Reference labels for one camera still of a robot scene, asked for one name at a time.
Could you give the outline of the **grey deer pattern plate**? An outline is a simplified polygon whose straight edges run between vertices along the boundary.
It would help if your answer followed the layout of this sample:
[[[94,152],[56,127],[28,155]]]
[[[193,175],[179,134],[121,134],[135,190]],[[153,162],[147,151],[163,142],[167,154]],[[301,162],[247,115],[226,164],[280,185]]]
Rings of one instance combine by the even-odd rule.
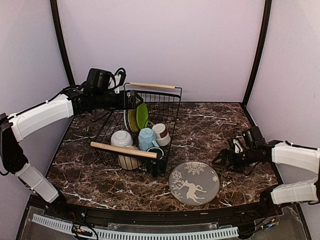
[[[190,206],[201,206],[211,202],[220,190],[217,172],[208,164],[198,161],[181,163],[168,178],[172,195]]]

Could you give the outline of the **bright green plate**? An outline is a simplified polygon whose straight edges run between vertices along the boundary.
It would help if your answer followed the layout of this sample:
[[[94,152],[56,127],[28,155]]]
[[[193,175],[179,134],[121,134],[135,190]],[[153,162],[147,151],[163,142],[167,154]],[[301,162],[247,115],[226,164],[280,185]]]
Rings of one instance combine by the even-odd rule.
[[[140,104],[136,109],[136,122],[139,129],[144,129],[148,126],[149,111],[145,103]]]

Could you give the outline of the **blue striped white plate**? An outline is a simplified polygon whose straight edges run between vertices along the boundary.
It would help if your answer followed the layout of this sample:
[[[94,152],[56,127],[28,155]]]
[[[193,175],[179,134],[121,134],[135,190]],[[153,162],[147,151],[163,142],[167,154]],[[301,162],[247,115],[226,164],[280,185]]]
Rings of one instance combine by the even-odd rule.
[[[131,112],[130,109],[123,111],[124,125],[125,125],[125,128],[127,129],[128,132],[131,132],[131,131],[132,131],[132,129],[131,129],[131,127],[130,127],[130,121],[129,121],[130,112]]]

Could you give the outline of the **woven yellow green plate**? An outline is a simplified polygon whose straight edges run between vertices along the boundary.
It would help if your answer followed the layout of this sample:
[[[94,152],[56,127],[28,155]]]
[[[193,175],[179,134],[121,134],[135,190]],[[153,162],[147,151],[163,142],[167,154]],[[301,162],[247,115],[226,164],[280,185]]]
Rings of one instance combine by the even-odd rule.
[[[128,127],[132,133],[137,133],[139,131],[139,126],[137,124],[137,110],[128,110]]]

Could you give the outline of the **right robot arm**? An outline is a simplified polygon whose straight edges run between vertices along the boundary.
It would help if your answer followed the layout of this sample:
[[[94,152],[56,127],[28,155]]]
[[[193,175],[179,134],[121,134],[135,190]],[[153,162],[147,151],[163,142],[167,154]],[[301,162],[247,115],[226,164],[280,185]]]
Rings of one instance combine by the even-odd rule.
[[[276,184],[260,194],[255,213],[266,217],[276,206],[286,203],[320,203],[320,149],[292,144],[288,141],[272,140],[252,144],[245,149],[237,139],[230,141],[231,162],[241,168],[250,164],[274,163],[304,169],[317,177],[290,184]]]

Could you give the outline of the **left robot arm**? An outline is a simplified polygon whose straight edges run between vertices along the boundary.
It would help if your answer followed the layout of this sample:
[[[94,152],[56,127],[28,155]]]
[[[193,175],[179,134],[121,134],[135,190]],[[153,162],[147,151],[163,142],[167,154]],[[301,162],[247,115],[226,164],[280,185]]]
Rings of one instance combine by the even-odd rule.
[[[68,119],[97,109],[136,110],[143,103],[163,103],[166,107],[178,104],[177,94],[143,90],[121,90],[116,93],[109,88],[99,88],[83,83],[64,88],[55,97],[27,110],[0,116],[0,156],[4,169],[15,175],[44,201],[60,218],[71,213],[64,195],[27,159],[19,145],[26,137],[59,120]]]

